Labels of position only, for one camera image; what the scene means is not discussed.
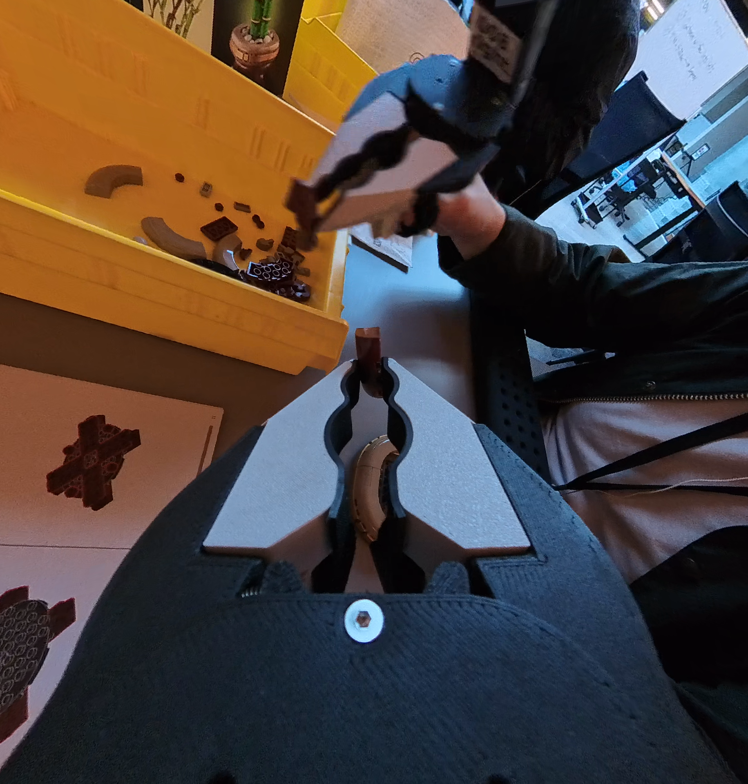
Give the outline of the pile of small brown bricks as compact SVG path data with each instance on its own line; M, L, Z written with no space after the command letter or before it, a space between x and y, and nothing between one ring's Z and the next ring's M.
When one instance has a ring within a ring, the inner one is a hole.
M236 234L240 238L238 226L224 214L223 204L217 202L214 208L219 212L219 218L201 228L202 235L213 244L212 254L215 243L221 238L228 234ZM261 258L253 257L255 249L261 252ZM301 280L301 276L309 275L310 270L301 267L303 256L290 238L285 238L280 244L270 238L258 238L254 248L245 247L242 240L242 250L237 258L240 271L237 273L214 263L212 254L207 261L188 262L293 302L308 303L311 299L311 286Z

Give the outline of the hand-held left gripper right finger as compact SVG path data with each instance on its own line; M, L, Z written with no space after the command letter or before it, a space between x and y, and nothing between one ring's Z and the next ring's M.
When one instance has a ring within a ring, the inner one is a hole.
M386 593L420 593L445 562L531 553L476 423L392 358L382 359L392 516L381 530Z

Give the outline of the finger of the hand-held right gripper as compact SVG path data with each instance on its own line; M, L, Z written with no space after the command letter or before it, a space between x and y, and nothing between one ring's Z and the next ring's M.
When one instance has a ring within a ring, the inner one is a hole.
M395 169L412 144L404 104L385 93L344 121L310 177L315 197L366 186Z
M407 144L402 159L388 169L363 170L334 188L319 203L316 233L346 230L367 223L374 238L395 235L401 218L411 211L418 189L458 161L451 147L437 140L418 137Z

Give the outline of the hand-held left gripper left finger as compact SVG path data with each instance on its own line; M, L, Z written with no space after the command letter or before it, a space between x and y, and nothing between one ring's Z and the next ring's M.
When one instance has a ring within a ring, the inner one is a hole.
M262 426L203 548L293 564L308 588L342 593L356 535L343 448L353 434L357 362L346 361Z

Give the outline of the white board with writing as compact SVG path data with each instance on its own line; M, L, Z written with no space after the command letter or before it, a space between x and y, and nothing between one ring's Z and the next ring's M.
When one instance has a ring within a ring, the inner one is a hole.
M748 41L726 2L677 1L664 7L640 36L623 80L644 73L657 100L687 120L748 67Z

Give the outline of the brown paper bag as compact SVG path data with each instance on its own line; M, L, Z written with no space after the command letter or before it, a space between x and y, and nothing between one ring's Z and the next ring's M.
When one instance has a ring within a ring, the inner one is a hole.
M447 1L348 1L336 35L376 73L427 56L464 60L469 29Z

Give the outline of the white paper packet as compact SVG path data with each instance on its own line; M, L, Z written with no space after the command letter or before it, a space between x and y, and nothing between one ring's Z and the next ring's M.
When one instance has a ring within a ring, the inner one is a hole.
M349 239L353 244L391 266L408 273L412 267L413 238L402 238L397 234L376 238L367 223L349 228Z

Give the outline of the black toy set box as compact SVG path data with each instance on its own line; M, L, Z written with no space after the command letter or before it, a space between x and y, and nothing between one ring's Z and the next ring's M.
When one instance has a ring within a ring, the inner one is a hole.
M236 72L282 97L303 1L130 1Z

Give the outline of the person's right forearm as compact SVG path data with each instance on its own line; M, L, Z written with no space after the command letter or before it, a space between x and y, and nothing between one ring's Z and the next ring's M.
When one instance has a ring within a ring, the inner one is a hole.
M613 354L539 377L542 401L748 399L748 260L630 263L515 209L477 256L438 246L443 271L529 338Z

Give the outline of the instruction booklet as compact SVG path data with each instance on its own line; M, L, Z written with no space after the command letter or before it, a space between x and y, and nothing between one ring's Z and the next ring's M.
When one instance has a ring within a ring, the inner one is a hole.
M101 510L47 490L47 474L94 415L137 430ZM125 554L163 507L212 461L222 408L0 365L0 594L19 586L52 606L73 597L76 621L49 643L29 686L25 724L0 744L0 767L63 676Z

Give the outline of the brown curved brick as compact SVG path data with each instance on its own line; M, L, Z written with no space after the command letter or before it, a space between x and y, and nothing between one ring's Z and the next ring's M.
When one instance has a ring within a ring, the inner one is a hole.
M379 327L357 328L355 347L360 386L370 397L382 399L381 329Z

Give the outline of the tan brick pot base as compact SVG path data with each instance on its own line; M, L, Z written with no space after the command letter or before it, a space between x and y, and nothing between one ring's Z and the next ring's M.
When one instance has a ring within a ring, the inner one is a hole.
M389 488L390 468L400 456L386 434L364 446L352 466L351 515L359 538L370 546L382 527L394 519Z

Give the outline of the yellow plastic bin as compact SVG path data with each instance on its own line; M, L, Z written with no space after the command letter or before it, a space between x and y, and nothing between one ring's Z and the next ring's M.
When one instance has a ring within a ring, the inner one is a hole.
M305 1L283 100L330 132L377 72L344 43L336 28L346 1Z
M348 240L321 234L296 303L158 249L220 214L244 246L295 227L284 208L332 132L125 2L0 1L0 293L291 375L329 372ZM106 165L142 187L85 195Z

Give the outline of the person's right hand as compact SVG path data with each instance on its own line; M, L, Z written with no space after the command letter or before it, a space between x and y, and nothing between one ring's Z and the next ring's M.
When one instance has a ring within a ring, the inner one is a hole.
M461 191L438 195L438 215L431 228L470 260L495 242L505 223L505 209L478 173Z

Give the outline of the small brown brick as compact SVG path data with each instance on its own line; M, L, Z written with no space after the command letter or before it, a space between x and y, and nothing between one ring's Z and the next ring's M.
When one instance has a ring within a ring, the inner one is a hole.
M314 250L318 243L316 226L319 221L314 187L293 179L284 205L293 213L297 223L295 227L297 247L300 250Z

